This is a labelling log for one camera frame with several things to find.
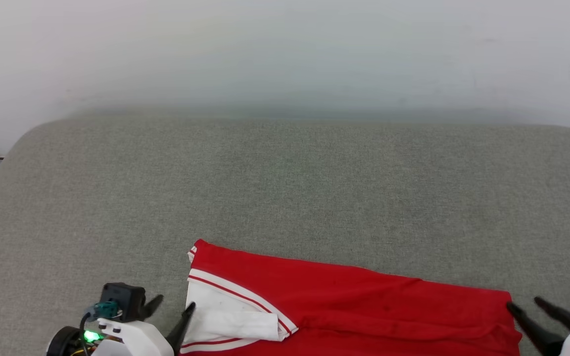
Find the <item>red stripe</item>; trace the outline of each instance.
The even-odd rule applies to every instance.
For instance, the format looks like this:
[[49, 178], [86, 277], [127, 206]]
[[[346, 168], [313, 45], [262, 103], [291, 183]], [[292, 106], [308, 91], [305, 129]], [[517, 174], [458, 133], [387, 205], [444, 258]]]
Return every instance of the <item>red stripe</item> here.
[[193, 346], [193, 345], [218, 345], [220, 343], [231, 343], [231, 342], [236, 342], [240, 340], [239, 338], [236, 339], [227, 339], [227, 340], [219, 340], [217, 342], [195, 342], [195, 343], [187, 343], [186, 345], [182, 345], [182, 349], [184, 347], [189, 347], [189, 346]]
[[[267, 313], [272, 313], [269, 309], [265, 308], [262, 304], [260, 304], [260, 302], [257, 302], [256, 300], [254, 300], [254, 299], [252, 299], [252, 298], [248, 298], [248, 297], [246, 297], [245, 295], [240, 295], [239, 293], [237, 293], [237, 292], [235, 292], [235, 291], [231, 291], [230, 289], [228, 289], [228, 288], [226, 288], [226, 287], [222, 287], [222, 286], [218, 285], [217, 283], [208, 281], [208, 280], [203, 279], [203, 278], [195, 277], [194, 275], [188, 275], [188, 278], [192, 278], [192, 279], [195, 279], [195, 280], [197, 280], [197, 281], [201, 281], [201, 282], [204, 282], [204, 283], [208, 283], [208, 284], [210, 284], [210, 285], [213, 286], [213, 287], [217, 287], [217, 288], [219, 288], [219, 289], [223, 289], [224, 291], [226, 291], [226, 292], [228, 292], [228, 293], [230, 293], [230, 294], [236, 295], [237, 297], [243, 298], [243, 299], [245, 299], [245, 300], [248, 300], [248, 301], [250, 301], [250, 302], [256, 304], [257, 306], [260, 306], [264, 311], [267, 311]], [[287, 326], [285, 326], [285, 324], [280, 320], [280, 318], [279, 318], [279, 324], [282, 325], [282, 326], [285, 328], [285, 330], [287, 331], [287, 333], [291, 335], [291, 331], [287, 328]]]

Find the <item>gray fabric surface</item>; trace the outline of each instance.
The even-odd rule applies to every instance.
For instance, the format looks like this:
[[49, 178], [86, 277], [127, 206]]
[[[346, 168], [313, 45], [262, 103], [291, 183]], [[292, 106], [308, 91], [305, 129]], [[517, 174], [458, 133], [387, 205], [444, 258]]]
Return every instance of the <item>gray fabric surface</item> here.
[[[0, 355], [39, 355], [101, 286], [144, 286], [166, 333], [203, 238], [505, 289], [570, 308], [570, 129], [87, 119], [0, 168]], [[521, 343], [524, 356], [535, 355]]]

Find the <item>cable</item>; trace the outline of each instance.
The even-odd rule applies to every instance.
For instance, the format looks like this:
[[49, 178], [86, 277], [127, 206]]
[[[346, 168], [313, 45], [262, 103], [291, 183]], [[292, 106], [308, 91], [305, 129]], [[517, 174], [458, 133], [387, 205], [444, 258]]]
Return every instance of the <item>cable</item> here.
[[83, 316], [83, 318], [81, 319], [81, 344], [83, 347], [83, 352], [85, 353], [85, 356], [89, 356], [89, 350], [87, 349], [87, 341], [85, 340], [85, 322], [87, 321], [87, 319], [91, 316], [90, 313], [85, 313], [85, 315]]

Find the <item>led light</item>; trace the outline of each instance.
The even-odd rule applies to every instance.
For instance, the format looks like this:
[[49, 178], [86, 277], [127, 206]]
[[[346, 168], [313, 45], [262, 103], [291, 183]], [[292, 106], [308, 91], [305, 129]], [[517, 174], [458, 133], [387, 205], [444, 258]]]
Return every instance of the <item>led light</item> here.
[[93, 331], [89, 331], [89, 330], [85, 330], [85, 333], [83, 334], [85, 340], [88, 341], [88, 343], [92, 343], [95, 342], [96, 340], [100, 340], [102, 339], [102, 336], [100, 336], [99, 334], [93, 332]]

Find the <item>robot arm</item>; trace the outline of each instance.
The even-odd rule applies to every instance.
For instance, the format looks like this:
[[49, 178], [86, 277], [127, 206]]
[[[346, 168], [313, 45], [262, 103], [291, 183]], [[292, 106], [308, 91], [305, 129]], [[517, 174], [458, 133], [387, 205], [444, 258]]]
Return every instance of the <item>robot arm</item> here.
[[[100, 302], [86, 310], [81, 327], [61, 329], [48, 345], [46, 356], [176, 356], [196, 305], [191, 303], [164, 337], [155, 326], [144, 322], [162, 300], [158, 295], [145, 304], [144, 288], [124, 283], [105, 284]], [[84, 330], [86, 322], [95, 320], [102, 335]]]
[[[534, 302], [536, 302], [537, 306], [543, 309], [549, 317], [557, 320], [570, 330], [570, 311], [554, 306], [540, 297], [534, 298]], [[536, 324], [536, 322], [529, 318], [527, 313], [519, 306], [516, 306], [516, 304], [508, 303], [507, 309], [541, 355], [570, 356], [570, 334], [566, 338], [563, 338], [558, 334], [550, 333]]]

